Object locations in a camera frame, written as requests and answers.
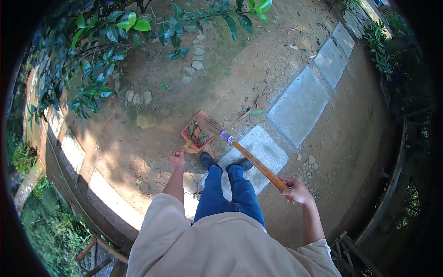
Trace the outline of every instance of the broom bristles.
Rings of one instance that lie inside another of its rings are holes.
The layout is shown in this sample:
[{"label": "broom bristles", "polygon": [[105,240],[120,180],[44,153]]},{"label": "broom bristles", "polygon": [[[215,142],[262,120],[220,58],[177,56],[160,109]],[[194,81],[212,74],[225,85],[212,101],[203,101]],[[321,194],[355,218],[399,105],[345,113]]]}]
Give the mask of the broom bristles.
[{"label": "broom bristles", "polygon": [[208,130],[214,134],[220,134],[221,131],[223,131],[223,128],[220,127],[220,125],[210,117],[203,117],[199,120],[200,128]]}]

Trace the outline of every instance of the shoe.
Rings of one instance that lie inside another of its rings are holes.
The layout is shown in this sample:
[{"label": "shoe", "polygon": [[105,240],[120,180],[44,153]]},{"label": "shoe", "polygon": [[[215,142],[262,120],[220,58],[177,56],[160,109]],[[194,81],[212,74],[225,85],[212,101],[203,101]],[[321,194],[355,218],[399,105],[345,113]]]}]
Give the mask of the shoe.
[{"label": "shoe", "polygon": [[242,160],[239,161],[239,162],[236,162],[236,163],[233,163],[233,164],[228,165],[228,166],[226,167],[226,172],[229,172],[229,169],[230,169],[231,166],[233,166],[233,165],[240,165],[240,166],[243,168],[244,171],[247,171],[247,170],[251,169],[251,168],[254,166],[253,163],[251,163],[248,159],[244,158],[244,159],[242,159]]},{"label": "shoe", "polygon": [[200,155],[200,163],[202,164],[202,166],[204,168],[206,168],[206,170],[209,170],[209,168],[213,165],[216,165],[220,171],[223,173],[222,168],[214,161],[213,157],[211,157],[211,155],[209,155],[208,152],[203,152]]}]

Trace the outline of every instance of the broom handle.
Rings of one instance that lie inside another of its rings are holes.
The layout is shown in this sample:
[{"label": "broom handle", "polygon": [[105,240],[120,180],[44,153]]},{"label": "broom handle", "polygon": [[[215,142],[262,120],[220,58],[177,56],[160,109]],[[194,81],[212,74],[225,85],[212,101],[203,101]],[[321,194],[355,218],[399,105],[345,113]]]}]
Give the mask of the broom handle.
[{"label": "broom handle", "polygon": [[[266,178],[271,181],[271,183],[274,184],[279,190],[283,190],[285,188],[288,188],[288,186],[283,183],[277,176],[275,176],[272,171],[269,170],[264,164],[262,164],[253,154],[251,154],[248,150],[243,148],[238,142],[235,140],[232,142],[232,146],[235,147],[238,151],[240,151],[241,154],[243,154],[246,159],[248,159],[251,163],[255,165],[258,170],[260,170],[261,173],[263,173]],[[286,199],[288,199],[292,204],[295,204],[295,200],[290,197],[289,195],[285,195]]]}]

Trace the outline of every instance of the blue jeans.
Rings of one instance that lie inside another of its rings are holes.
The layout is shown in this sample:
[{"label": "blue jeans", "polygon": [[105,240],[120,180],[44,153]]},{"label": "blue jeans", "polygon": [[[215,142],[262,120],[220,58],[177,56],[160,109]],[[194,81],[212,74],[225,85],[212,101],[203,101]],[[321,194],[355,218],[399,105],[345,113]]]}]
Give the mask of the blue jeans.
[{"label": "blue jeans", "polygon": [[243,178],[243,172],[243,168],[239,165],[231,166],[228,171],[232,190],[232,202],[229,202],[223,197],[221,170],[216,165],[209,168],[209,174],[205,180],[205,189],[200,196],[194,222],[208,215],[239,211],[252,217],[265,227],[263,213],[258,204],[254,188],[249,180]]}]

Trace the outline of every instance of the purple tape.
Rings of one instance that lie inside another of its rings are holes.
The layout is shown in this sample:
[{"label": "purple tape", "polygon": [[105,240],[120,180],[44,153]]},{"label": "purple tape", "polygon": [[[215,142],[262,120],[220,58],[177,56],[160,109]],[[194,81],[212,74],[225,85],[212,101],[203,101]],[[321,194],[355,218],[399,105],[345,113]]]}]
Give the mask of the purple tape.
[{"label": "purple tape", "polygon": [[234,141],[234,137],[229,135],[228,132],[225,130],[220,132],[220,137],[229,144],[232,144],[232,142]]}]

